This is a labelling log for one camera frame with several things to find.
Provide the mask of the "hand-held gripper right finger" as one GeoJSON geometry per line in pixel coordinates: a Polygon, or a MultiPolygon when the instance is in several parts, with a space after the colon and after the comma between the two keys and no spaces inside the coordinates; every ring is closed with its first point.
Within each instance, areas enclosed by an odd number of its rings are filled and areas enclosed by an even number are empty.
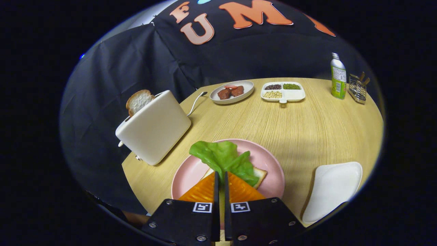
{"type": "Polygon", "coordinates": [[[224,174],[224,237],[231,246],[290,246],[305,227],[278,197],[231,202],[231,174],[224,174]]]}

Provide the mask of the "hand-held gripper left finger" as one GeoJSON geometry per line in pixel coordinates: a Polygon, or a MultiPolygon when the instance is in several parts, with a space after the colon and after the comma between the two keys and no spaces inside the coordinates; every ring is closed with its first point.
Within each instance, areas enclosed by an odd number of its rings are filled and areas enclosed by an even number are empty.
{"type": "Polygon", "coordinates": [[[214,246],[220,241],[220,176],[211,180],[211,202],[188,202],[165,199],[151,218],[142,226],[142,232],[166,246],[214,246]]]}

